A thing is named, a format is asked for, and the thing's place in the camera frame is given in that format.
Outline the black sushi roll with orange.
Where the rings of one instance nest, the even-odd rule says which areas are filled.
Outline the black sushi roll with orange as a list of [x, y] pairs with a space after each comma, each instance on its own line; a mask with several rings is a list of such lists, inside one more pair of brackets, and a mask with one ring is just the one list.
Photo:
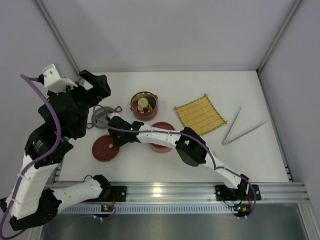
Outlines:
[[155, 103], [154, 103], [153, 101], [149, 101], [148, 103], [149, 103], [149, 105], [150, 105], [151, 108], [154, 108], [154, 107], [155, 107]]

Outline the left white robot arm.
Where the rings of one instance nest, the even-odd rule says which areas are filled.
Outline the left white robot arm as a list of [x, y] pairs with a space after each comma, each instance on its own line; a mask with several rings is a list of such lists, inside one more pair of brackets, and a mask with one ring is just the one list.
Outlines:
[[36, 83], [41, 83], [47, 94], [38, 92], [43, 101], [38, 112], [44, 123], [30, 134], [16, 184], [11, 194], [0, 201], [3, 220], [8, 220], [17, 234], [47, 224], [72, 205], [104, 202], [111, 194], [112, 186], [103, 175], [67, 188], [46, 188], [53, 171], [73, 148], [69, 139], [85, 136], [90, 108], [111, 94], [105, 75], [87, 70], [79, 75], [91, 84], [90, 89], [63, 78], [54, 68], [36, 78], [22, 76], [35, 92], [38, 92]]

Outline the white round bun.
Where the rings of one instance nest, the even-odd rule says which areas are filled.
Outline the white round bun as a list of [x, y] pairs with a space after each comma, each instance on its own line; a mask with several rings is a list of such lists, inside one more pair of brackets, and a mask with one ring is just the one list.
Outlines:
[[142, 109], [145, 109], [149, 106], [149, 101], [147, 98], [142, 97], [138, 100], [138, 106]]

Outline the dark red lid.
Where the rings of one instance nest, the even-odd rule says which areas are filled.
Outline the dark red lid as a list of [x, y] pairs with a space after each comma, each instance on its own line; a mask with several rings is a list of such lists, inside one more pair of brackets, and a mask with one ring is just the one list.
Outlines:
[[175, 131], [176, 129], [168, 122], [159, 121], [151, 125], [156, 131]]
[[109, 162], [118, 155], [120, 148], [116, 146], [111, 136], [103, 135], [93, 143], [91, 151], [96, 160]]

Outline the pink steel-lined pot with handles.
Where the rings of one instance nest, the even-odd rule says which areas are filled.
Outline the pink steel-lined pot with handles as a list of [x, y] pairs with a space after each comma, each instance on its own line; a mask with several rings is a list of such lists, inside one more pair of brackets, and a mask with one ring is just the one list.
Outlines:
[[169, 147], [166, 147], [163, 145], [158, 145], [158, 144], [153, 144], [153, 143], [150, 143], [149, 146], [154, 152], [159, 153], [159, 154], [165, 154], [165, 153], [168, 153], [172, 150]]

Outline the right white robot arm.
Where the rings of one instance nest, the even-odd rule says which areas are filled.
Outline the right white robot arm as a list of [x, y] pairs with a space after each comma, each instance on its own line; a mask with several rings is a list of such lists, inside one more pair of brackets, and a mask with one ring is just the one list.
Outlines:
[[240, 196], [249, 193], [250, 180], [229, 168], [207, 147], [206, 142], [190, 127], [181, 131], [161, 129], [141, 121], [129, 123], [117, 113], [106, 117], [107, 130], [119, 147], [127, 143], [154, 144], [176, 150], [188, 166], [204, 166], [219, 175], [224, 185]]

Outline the metal tongs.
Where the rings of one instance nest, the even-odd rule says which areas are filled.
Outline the metal tongs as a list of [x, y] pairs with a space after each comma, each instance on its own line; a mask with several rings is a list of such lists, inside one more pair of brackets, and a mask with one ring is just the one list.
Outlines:
[[240, 106], [222, 139], [221, 144], [223, 146], [231, 144], [252, 133], [267, 122], [266, 120], [262, 120], [260, 122], [255, 121], [255, 119], [251, 120], [249, 117], [245, 116], [245, 113], [246, 111]]

